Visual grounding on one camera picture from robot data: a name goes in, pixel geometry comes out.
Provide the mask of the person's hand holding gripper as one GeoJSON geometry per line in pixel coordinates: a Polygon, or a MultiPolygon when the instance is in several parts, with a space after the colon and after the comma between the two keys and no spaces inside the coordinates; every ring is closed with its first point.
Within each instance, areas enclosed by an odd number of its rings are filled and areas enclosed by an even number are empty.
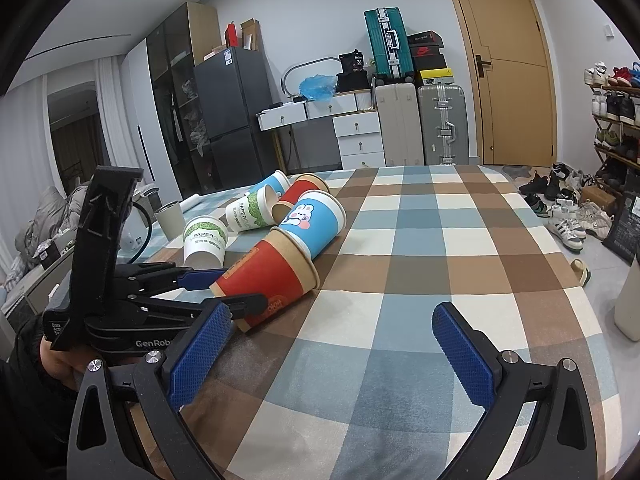
{"type": "Polygon", "coordinates": [[[92,360],[87,348],[76,347],[68,351],[52,349],[52,344],[42,337],[40,341],[40,361],[44,370],[54,379],[70,389],[77,389],[77,376],[82,374],[92,360]]]}

